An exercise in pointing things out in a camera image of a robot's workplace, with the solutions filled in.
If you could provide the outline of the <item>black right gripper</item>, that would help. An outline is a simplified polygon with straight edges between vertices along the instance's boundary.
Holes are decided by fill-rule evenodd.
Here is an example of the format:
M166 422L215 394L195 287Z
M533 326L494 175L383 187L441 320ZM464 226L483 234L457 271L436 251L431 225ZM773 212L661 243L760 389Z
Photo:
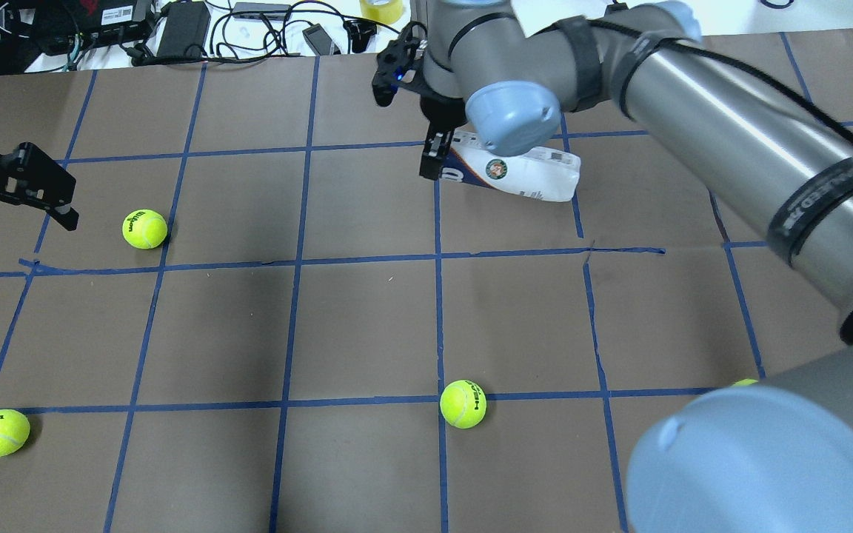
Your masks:
M372 95L380 107L388 107L400 89L419 98L420 111L429 122L419 162L420 178L439 180L456 129L467 124L462 98L444 95L427 82L427 26L410 21L395 39L376 54Z

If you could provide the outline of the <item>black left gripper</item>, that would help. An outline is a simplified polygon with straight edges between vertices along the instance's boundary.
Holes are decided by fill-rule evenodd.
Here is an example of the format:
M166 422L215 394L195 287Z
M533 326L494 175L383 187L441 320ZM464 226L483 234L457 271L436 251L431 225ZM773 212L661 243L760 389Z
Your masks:
M20 143L0 154L0 202L45 210L59 226L74 232L80 213L71 207L76 180L34 143Z

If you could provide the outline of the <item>tennis ball near right arm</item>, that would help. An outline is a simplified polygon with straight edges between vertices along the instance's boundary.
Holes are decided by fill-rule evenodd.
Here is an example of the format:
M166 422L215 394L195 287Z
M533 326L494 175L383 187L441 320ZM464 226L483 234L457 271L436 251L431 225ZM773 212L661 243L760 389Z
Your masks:
M759 380L754 378L744 378L735 381L731 387L743 387L743 386L752 386L758 384Z

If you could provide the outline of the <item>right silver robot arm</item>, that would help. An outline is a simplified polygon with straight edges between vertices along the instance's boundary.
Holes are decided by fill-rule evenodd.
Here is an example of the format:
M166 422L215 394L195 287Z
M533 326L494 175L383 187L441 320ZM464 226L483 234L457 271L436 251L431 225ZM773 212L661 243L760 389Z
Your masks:
M529 156L565 113L609 105L698 189L745 221L838 314L842 347L724 386L633 446L638 532L853 532L853 132L744 61L707 50L684 2L607 7L527 34L508 1L433 1L375 57L370 90L415 93L429 122L420 175L446 175L453 138Z

